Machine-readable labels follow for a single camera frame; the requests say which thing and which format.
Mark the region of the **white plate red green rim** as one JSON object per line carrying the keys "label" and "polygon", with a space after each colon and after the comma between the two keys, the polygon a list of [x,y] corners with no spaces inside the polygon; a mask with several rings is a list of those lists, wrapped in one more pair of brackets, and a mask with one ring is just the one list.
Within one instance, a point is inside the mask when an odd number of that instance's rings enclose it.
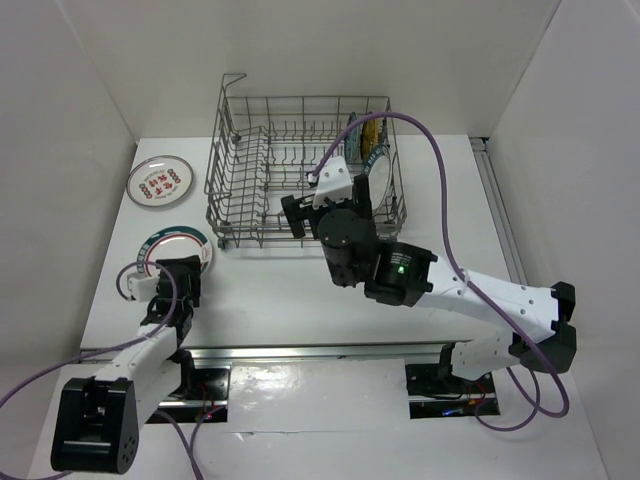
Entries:
{"label": "white plate red green rim", "polygon": [[158,269],[151,262],[180,259],[197,255],[201,272],[206,272],[213,258],[212,242],[200,230],[191,226],[163,228],[149,236],[136,255],[136,268],[147,277],[156,276]]}

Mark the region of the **dark green rimmed plate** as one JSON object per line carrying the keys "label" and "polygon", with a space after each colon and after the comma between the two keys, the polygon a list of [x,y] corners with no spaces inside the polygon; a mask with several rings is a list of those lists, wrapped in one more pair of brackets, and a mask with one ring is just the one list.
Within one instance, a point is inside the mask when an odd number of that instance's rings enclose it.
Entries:
{"label": "dark green rimmed plate", "polygon": [[391,155],[386,145],[379,144],[373,148],[364,162],[363,173],[368,177],[372,213],[376,214],[391,183]]}

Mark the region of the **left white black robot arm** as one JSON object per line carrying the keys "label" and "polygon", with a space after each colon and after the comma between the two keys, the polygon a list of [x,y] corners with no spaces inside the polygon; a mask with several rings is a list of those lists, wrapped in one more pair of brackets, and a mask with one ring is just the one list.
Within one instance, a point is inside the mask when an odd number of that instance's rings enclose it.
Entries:
{"label": "left white black robot arm", "polygon": [[63,386],[50,455],[57,472],[128,472],[140,430],[159,404],[197,387],[181,345],[200,303],[200,258],[138,261],[118,273],[116,285],[126,300],[146,303],[146,314],[134,337],[113,347],[112,360]]}

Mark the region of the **blue white patterned plate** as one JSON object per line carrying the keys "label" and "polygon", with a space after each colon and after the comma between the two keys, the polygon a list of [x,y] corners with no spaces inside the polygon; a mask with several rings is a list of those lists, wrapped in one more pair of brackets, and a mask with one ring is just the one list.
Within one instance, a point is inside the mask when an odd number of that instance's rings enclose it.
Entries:
{"label": "blue white patterned plate", "polygon": [[344,139],[344,157],[348,164],[354,164],[360,160],[362,125],[358,121],[358,114],[351,112],[347,125],[350,126],[356,123],[356,126],[350,129]]}

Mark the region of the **yellow patterned small plate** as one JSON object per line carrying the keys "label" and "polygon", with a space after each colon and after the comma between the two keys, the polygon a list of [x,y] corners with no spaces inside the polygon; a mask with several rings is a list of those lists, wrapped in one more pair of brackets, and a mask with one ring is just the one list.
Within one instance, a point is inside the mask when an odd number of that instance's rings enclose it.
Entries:
{"label": "yellow patterned small plate", "polygon": [[373,149],[380,143],[385,122],[385,118],[374,118],[362,124],[360,137],[360,156],[362,160],[366,160]]}

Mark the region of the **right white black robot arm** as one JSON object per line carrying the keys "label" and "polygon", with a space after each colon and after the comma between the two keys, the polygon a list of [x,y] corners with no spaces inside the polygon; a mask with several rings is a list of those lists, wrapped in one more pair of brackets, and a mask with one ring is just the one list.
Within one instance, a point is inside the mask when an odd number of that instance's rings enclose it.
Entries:
{"label": "right white black robot arm", "polygon": [[334,285],[363,285],[380,304],[431,308],[496,326],[489,337],[445,345],[436,379],[448,392],[502,368],[521,365],[535,372],[567,372],[577,352],[570,319],[575,289],[514,284],[456,270],[435,253],[379,237],[374,209],[382,202],[380,180],[363,174],[333,181],[325,174],[314,193],[288,195],[281,205],[295,238],[312,234],[321,243]]}

